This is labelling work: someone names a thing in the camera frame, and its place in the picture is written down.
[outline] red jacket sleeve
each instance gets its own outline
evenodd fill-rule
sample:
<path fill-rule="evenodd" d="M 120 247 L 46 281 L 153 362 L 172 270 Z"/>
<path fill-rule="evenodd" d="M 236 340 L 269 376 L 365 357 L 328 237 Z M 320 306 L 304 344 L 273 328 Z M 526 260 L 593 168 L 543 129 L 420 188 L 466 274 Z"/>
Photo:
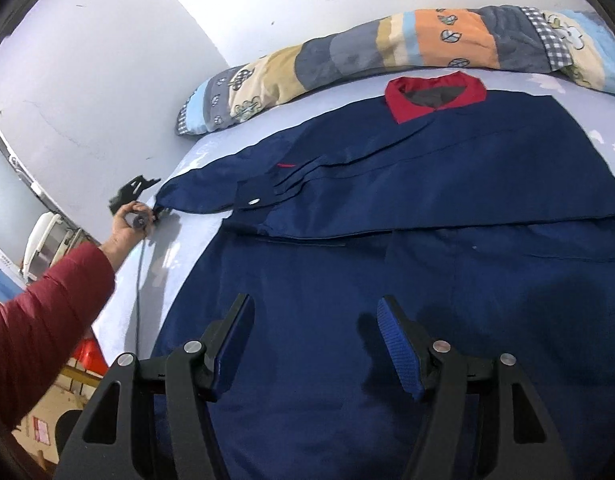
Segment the red jacket sleeve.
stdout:
<path fill-rule="evenodd" d="M 43 397 L 113 291 L 110 262 L 86 242 L 0 304 L 0 418 L 9 429 Z"/>

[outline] bed sheet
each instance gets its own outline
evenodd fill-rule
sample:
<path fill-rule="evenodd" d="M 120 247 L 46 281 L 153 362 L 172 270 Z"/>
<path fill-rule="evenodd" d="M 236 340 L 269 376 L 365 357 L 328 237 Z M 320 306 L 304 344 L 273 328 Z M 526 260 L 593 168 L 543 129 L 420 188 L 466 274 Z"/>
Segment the bed sheet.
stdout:
<path fill-rule="evenodd" d="M 438 77 L 451 72 L 455 70 L 422 69 L 398 75 Z M 489 89 L 555 97 L 582 126 L 615 176 L 615 96 L 545 74 L 465 72 L 481 78 Z M 385 74 L 327 88 L 232 128 L 207 134 L 188 152 L 170 178 L 239 152 L 275 132 L 329 110 L 381 95 L 387 82 L 396 76 Z M 150 240 L 134 249 L 117 273 L 114 294 L 92 325 L 109 364 L 125 351 L 134 352 L 141 359 L 150 357 L 156 336 L 190 269 L 217 233 L 222 219 L 229 215 L 230 211 L 209 215 L 171 212 L 161 219 Z"/>

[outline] black device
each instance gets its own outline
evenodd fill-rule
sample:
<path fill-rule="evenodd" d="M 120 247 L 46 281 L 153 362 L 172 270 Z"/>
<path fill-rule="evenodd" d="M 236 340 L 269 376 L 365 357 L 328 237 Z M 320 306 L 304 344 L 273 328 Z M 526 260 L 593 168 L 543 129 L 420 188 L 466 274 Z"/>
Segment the black device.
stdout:
<path fill-rule="evenodd" d="M 159 182 L 161 182 L 160 178 L 148 180 L 143 175 L 136 176 L 127 184 L 121 186 L 116 195 L 110 199 L 108 205 L 110 212 L 115 215 L 122 205 L 132 202 L 133 200 L 138 200 L 141 193 Z M 155 216 L 158 216 L 159 212 L 155 210 Z M 143 211 L 127 213 L 124 218 L 127 224 L 134 229 L 144 229 L 150 221 L 148 214 Z"/>
<path fill-rule="evenodd" d="M 152 399 L 165 394 L 178 480 L 229 480 L 206 403 L 232 384 L 253 323 L 254 303 L 240 294 L 224 320 L 169 356 L 139 361 L 121 354 L 76 424 L 54 478 L 163 478 Z M 379 326 L 391 354 L 391 335 L 402 334 L 399 344 L 412 352 L 399 355 L 417 359 L 410 371 L 418 374 L 421 402 L 430 404 L 402 480 L 452 478 L 468 393 L 480 398 L 473 480 L 573 479 L 558 432 L 513 356 L 463 356 L 430 338 L 390 296 L 379 305 Z M 401 382 L 408 390 L 407 380 Z"/>

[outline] silver bolt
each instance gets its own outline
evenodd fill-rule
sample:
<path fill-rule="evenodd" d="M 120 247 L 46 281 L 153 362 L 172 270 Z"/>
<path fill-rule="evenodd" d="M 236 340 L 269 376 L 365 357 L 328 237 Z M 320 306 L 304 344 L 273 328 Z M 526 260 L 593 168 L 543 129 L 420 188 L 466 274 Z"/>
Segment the silver bolt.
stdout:
<path fill-rule="evenodd" d="M 118 362 L 119 366 L 127 366 L 132 364 L 132 361 L 134 361 L 134 357 L 132 356 L 132 354 L 121 354 L 116 361 Z"/>
<path fill-rule="evenodd" d="M 201 348 L 203 348 L 203 343 L 201 343 L 201 341 L 188 341 L 184 345 L 184 350 L 188 352 L 188 354 L 196 354 Z"/>
<path fill-rule="evenodd" d="M 446 354 L 452 348 L 452 346 L 443 339 L 435 341 L 431 347 L 434 348 L 439 354 Z"/>
<path fill-rule="evenodd" d="M 514 366 L 516 364 L 516 357 L 512 354 L 501 354 L 501 362 L 506 366 Z"/>

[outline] person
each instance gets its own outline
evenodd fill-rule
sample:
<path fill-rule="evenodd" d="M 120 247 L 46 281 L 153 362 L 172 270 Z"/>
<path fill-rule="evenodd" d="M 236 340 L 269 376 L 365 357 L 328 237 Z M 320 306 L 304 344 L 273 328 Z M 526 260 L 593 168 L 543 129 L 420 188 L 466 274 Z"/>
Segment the person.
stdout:
<path fill-rule="evenodd" d="M 124 220 L 145 211 L 135 230 Z M 11 301 L 0 304 L 0 426 L 14 430 L 43 397 L 114 291 L 114 274 L 152 229 L 153 213 L 130 202 L 112 219 L 112 234 L 97 247 L 84 242 Z"/>

